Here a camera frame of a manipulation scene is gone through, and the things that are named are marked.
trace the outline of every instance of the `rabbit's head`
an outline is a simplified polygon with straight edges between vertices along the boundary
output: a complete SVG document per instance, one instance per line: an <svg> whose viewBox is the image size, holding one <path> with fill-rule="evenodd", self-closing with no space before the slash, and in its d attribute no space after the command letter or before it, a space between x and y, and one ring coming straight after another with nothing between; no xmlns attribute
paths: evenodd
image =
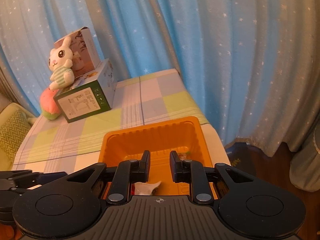
<svg viewBox="0 0 320 240"><path fill-rule="evenodd" d="M49 68L51 71L54 71L57 67L64 65L67 59L73 57L73 53L69 48L71 44L71 38L69 36L65 37L62 45L57 49L52 49L50 51L49 57Z"/></svg>

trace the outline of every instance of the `plastic tray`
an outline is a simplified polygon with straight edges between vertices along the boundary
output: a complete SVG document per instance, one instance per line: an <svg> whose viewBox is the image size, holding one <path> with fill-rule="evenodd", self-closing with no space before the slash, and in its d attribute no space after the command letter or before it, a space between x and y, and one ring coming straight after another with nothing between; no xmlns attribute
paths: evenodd
<svg viewBox="0 0 320 240"><path fill-rule="evenodd" d="M188 153L188 159L212 167L199 120L194 116L109 132L104 136L99 162L108 167L121 161L140 159L151 153L148 183L162 181L156 195L189 194L189 185L172 181L169 153Z"/></svg>

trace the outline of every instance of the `striped shirt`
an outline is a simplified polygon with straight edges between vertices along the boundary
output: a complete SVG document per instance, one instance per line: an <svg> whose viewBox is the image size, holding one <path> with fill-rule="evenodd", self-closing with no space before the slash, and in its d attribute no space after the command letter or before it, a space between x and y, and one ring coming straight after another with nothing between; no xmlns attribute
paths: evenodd
<svg viewBox="0 0 320 240"><path fill-rule="evenodd" d="M70 68L64 66L57 67L53 72L54 81L58 83L59 86L65 84L63 74L66 72L72 72Z"/></svg>

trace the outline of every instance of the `green plush base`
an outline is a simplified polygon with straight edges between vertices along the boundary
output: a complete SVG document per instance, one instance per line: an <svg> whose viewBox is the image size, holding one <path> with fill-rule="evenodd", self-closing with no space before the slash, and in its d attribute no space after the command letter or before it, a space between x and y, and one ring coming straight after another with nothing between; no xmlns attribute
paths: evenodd
<svg viewBox="0 0 320 240"><path fill-rule="evenodd" d="M42 107L41 107L41 111L42 111L42 115L49 120L57 119L60 115L60 114L50 114L49 112L43 110Z"/></svg>

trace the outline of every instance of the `pink plush toy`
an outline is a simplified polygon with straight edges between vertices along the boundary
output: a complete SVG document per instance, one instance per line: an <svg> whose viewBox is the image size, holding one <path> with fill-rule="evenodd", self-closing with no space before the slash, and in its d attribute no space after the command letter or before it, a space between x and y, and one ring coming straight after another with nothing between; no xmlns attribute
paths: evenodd
<svg viewBox="0 0 320 240"><path fill-rule="evenodd" d="M61 114L60 109L53 99L57 92L58 90L51 91L49 88L46 88L40 96L42 115L49 120L54 120Z"/></svg>

